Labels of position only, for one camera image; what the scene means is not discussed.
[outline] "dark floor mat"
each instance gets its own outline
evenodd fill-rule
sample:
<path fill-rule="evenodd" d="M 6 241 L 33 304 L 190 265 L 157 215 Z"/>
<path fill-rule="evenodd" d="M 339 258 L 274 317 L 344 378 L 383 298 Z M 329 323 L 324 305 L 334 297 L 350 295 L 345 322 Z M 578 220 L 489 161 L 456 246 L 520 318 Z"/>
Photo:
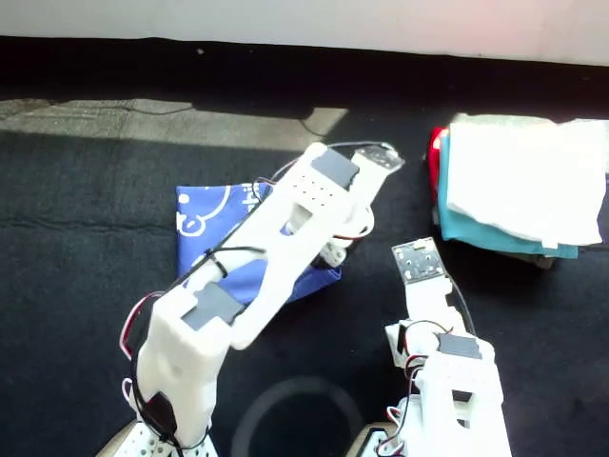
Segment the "dark floor mat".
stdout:
<path fill-rule="evenodd" d="M 252 456 L 341 455 L 352 428 L 382 420 L 384 408 L 404 395 L 403 376 L 392 367 L 383 335 L 383 326 L 405 313 L 389 248 L 432 232 L 422 161 L 432 127 L 458 110 L 609 116 L 598 102 L 607 100 L 607 73 L 598 69 L 351 51 L 314 57 L 313 50 L 277 51 L 273 57 L 262 49 L 255 61 L 238 47 L 216 54 L 224 56 L 223 75 L 232 86 L 218 70 L 213 73 L 218 62 L 208 68 L 212 76 L 183 84 L 181 75 L 200 64 L 189 64 L 179 51 L 171 57 L 167 49 L 179 45 L 152 42 L 135 54 L 132 43 L 122 53 L 116 44 L 89 43 L 90 52 L 87 42 L 37 43 L 23 45 L 23 55 L 35 55 L 37 64 L 9 59 L 25 69 L 5 66 L 16 70 L 4 75 L 4 98 L 85 98 L 95 92 L 187 99 L 194 93 L 192 99 L 208 109 L 214 100 L 227 109 L 223 94 L 273 108 L 278 98 L 289 108 L 338 104 L 348 114 L 330 139 L 383 139 L 407 159 L 383 188 L 374 207 L 375 231 L 348 260 L 344 279 L 285 307 L 251 348 L 229 353 L 212 430 L 224 456 L 252 404 L 283 381 L 294 381 L 298 398 L 261 420 Z M 6 55 L 13 56 L 15 46 L 10 40 L 12 53 Z M 88 53 L 102 62 L 87 61 Z M 143 62 L 130 64 L 134 55 Z M 180 64 L 180 58 L 187 62 Z M 143 75 L 152 61 L 160 68 Z M 269 62 L 281 63 L 278 77 L 271 77 Z M 49 64 L 48 72 L 36 73 L 38 64 Z M 301 74 L 324 66 L 334 69 L 326 82 Z M 361 68 L 364 76 L 358 76 Z M 235 70 L 246 78 L 243 86 Z M 385 81 L 381 75 L 388 73 Z M 582 74 L 588 79 L 581 80 Z M 132 417 L 119 389 L 128 365 L 117 338 L 133 302 L 174 277 L 175 186 L 244 182 L 276 169 L 286 155 L 0 131 L 0 453 L 91 455 Z M 495 346 L 513 454 L 608 455 L 607 252 L 587 251 L 577 261 L 539 271 L 466 245 L 439 247 L 481 337 Z M 299 387 L 311 379 L 324 388 L 311 393 Z M 307 402 L 307 395 L 315 398 Z M 357 410 L 344 412 L 336 395 L 351 399 Z"/>

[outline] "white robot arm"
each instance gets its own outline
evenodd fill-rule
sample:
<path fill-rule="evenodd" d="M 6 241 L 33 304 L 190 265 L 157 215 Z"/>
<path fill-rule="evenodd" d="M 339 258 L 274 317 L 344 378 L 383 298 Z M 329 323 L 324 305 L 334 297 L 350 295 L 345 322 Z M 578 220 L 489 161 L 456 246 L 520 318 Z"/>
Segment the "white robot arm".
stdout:
<path fill-rule="evenodd" d="M 458 289 L 461 312 L 449 306 L 456 284 L 433 239 L 396 246 L 393 253 L 409 319 L 385 332 L 394 364 L 406 374 L 408 395 L 387 409 L 397 431 L 376 446 L 376 454 L 510 457 L 495 351 L 475 336 Z"/>
<path fill-rule="evenodd" d="M 262 204 L 154 303 L 146 339 L 132 349 L 128 398 L 178 455 L 206 438 L 228 349 L 251 344 L 318 255 L 332 267 L 344 260 L 346 248 L 372 230 L 369 205 L 402 164 L 384 144 L 362 145 L 350 161 L 312 144 Z M 245 308 L 217 282 L 257 259 L 266 260 L 265 276 Z M 130 326 L 128 319 L 122 342 Z"/>

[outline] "wire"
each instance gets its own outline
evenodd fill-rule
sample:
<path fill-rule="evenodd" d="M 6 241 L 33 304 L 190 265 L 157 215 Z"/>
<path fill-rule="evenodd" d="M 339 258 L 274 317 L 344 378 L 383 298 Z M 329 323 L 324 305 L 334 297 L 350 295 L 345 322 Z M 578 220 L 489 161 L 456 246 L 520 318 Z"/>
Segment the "wire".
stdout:
<path fill-rule="evenodd" d="M 410 379 L 408 381 L 408 395 L 406 397 L 406 404 L 403 407 L 403 411 L 400 412 L 400 422 L 398 424 L 398 428 L 396 429 L 396 431 L 393 435 L 391 435 L 389 438 L 386 438 L 385 440 L 381 441 L 379 443 L 379 445 L 377 446 L 376 452 L 379 457 L 402 456 L 402 454 L 398 454 L 398 452 L 402 452 L 402 449 L 404 446 L 403 441 L 400 441 L 398 446 L 391 450 L 390 454 L 385 454 L 385 453 L 381 454 L 381 452 L 382 452 L 383 447 L 385 447 L 386 445 L 391 443 L 393 440 L 398 438 L 400 436 L 400 433 L 402 432 L 403 426 L 406 423 L 406 412 L 408 411 L 408 406 L 410 405 L 410 396 L 412 394 L 412 386 L 414 384 L 415 376 L 417 376 L 417 374 L 421 370 L 422 370 L 422 368 L 415 368 L 412 372 L 412 375 L 410 376 Z"/>
<path fill-rule="evenodd" d="M 408 341 L 406 339 L 406 335 L 408 333 L 408 329 L 411 328 L 412 326 L 415 326 L 417 324 L 423 324 L 423 323 L 433 324 L 434 326 L 436 326 L 438 328 L 441 328 L 444 333 L 449 333 L 450 332 L 450 330 L 448 330 L 448 329 L 446 329 L 446 327 L 438 324 L 436 321 L 430 321 L 428 319 L 421 319 L 420 321 L 411 322 L 410 324 L 408 324 L 406 326 L 406 328 L 403 331 L 403 349 L 406 352 L 406 355 L 408 355 L 408 356 L 410 355 L 410 352 L 408 352 Z"/>
<path fill-rule="evenodd" d="M 372 211 L 371 207 L 366 207 L 365 210 L 368 213 L 368 223 L 362 232 L 358 233 L 357 235 L 334 235 L 333 238 L 337 238 L 339 240 L 361 240 L 365 236 L 368 236 L 374 228 L 374 212 Z"/>
<path fill-rule="evenodd" d="M 93 106 L 76 106 L 76 105 L 53 105 L 52 107 L 63 108 L 63 109 L 118 109 L 121 111 L 127 112 L 137 112 L 139 114 L 145 114 L 148 116 L 169 116 L 170 114 L 178 114 L 179 112 L 193 111 L 194 107 L 186 107 L 180 109 L 173 109 L 171 111 L 147 111 L 145 109 L 138 109 L 132 107 L 122 107 L 120 105 L 112 105 L 112 106 L 102 106 L 102 107 L 93 107 Z"/>
<path fill-rule="evenodd" d="M 148 298 L 152 298 L 152 297 L 158 298 L 161 295 L 163 295 L 163 292 L 160 290 L 157 290 L 155 292 L 151 292 L 148 295 L 145 295 L 144 297 L 142 297 L 140 299 L 140 301 L 137 302 L 133 306 L 133 308 L 131 309 L 131 311 L 129 312 L 129 314 L 127 316 L 127 319 L 125 320 L 125 323 L 123 324 L 123 328 L 121 329 L 121 334 L 120 334 L 119 340 L 118 340 L 118 346 L 123 351 L 123 353 L 127 356 L 127 358 L 129 360 L 131 360 L 131 351 L 127 347 L 127 338 L 128 338 L 129 332 L 131 330 L 131 327 L 133 326 L 133 321 L 135 320 L 135 316 L 137 315 L 140 308 L 142 307 L 142 305 Z"/>
<path fill-rule="evenodd" d="M 385 149 L 396 150 L 385 141 L 342 141 L 340 143 L 332 143 L 327 145 L 329 148 L 355 148 L 357 146 L 380 146 Z"/>
<path fill-rule="evenodd" d="M 133 386 L 133 382 L 131 378 L 123 378 L 123 382 L 121 383 L 121 390 L 123 391 L 123 397 L 125 397 L 125 401 L 129 403 L 129 394 L 127 393 L 127 384 Z"/>
<path fill-rule="evenodd" d="M 254 182 L 252 183 L 252 186 L 251 186 L 251 190 L 254 194 L 254 197 L 256 197 L 256 199 L 258 200 L 258 202 L 263 203 L 263 200 L 264 200 L 264 198 L 266 198 L 266 195 L 268 194 L 268 192 L 265 191 L 264 198 L 261 198 L 260 194 L 258 193 L 258 190 L 256 189 L 256 184 L 258 184 L 258 183 L 266 183 L 269 186 L 273 187 L 277 184 L 277 182 L 271 181 L 270 179 L 264 178 L 262 176 L 258 176 L 256 179 L 254 179 Z"/>
<path fill-rule="evenodd" d="M 457 292 L 457 296 L 459 297 L 459 301 L 458 301 L 459 304 L 456 306 L 456 308 L 461 313 L 461 316 L 463 318 L 463 323 L 465 324 L 465 329 L 472 335 L 477 336 L 476 328 L 474 327 L 474 320 L 472 319 L 472 315 L 469 312 L 469 308 L 467 307 L 467 302 L 465 302 L 465 298 L 463 297 L 461 289 L 459 288 L 459 286 L 457 286 L 457 283 L 455 282 L 455 280 L 453 279 L 453 277 L 450 274 L 448 274 L 448 273 L 445 273 L 445 274 L 446 274 L 446 277 L 448 279 L 450 279 L 450 282 L 453 283 L 453 288 Z"/>
<path fill-rule="evenodd" d="M 195 265 L 193 265 L 189 271 L 187 271 L 182 276 L 180 276 L 178 279 L 176 279 L 173 283 L 171 283 L 171 285 L 167 288 L 167 291 L 173 289 L 174 287 L 176 287 L 177 285 L 183 283 L 186 279 L 188 279 L 197 269 L 199 269 L 207 261 L 212 259 L 213 254 L 215 254 L 217 252 L 227 252 L 227 251 L 231 251 L 231 250 L 248 250 L 250 252 L 256 252 L 258 254 L 264 254 L 266 252 L 265 249 L 254 248 L 253 246 L 235 246 L 235 247 L 230 247 L 230 248 L 223 248 L 222 246 L 219 246 L 218 248 L 210 249 L 208 254 L 203 259 L 201 259 L 199 262 L 197 262 Z"/>
<path fill-rule="evenodd" d="M 296 162 L 298 162 L 298 158 L 290 160 L 288 163 L 286 163 L 285 165 L 283 165 L 280 169 L 278 169 L 277 171 L 275 171 L 273 173 L 273 175 L 270 177 L 271 181 L 279 181 L 279 177 L 285 173 L 286 171 L 288 171 Z"/>

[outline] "blue bag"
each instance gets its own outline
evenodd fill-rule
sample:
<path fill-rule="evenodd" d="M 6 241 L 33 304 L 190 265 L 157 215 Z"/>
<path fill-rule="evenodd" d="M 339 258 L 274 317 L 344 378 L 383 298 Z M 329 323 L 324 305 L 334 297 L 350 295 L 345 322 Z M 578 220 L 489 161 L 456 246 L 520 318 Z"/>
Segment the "blue bag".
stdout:
<path fill-rule="evenodd" d="M 259 194 L 267 185 L 255 184 Z M 190 270 L 208 248 L 214 248 L 226 234 L 256 206 L 251 183 L 235 186 L 185 187 L 176 189 L 178 233 L 178 275 Z M 265 274 L 264 260 L 237 268 L 219 284 L 243 305 L 258 295 Z M 308 267 L 294 285 L 288 302 L 302 298 L 341 279 L 341 268 Z"/>

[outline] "red object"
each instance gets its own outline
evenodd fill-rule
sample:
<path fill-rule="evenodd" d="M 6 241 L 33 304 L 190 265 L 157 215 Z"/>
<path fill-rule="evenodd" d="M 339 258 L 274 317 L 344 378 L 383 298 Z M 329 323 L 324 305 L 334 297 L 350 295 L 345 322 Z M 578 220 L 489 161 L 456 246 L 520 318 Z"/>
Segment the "red object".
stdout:
<path fill-rule="evenodd" d="M 446 127 L 434 127 L 427 147 L 427 165 L 429 166 L 429 185 L 431 186 L 431 199 L 438 203 L 438 178 L 440 177 L 440 153 L 442 138 L 448 134 Z"/>

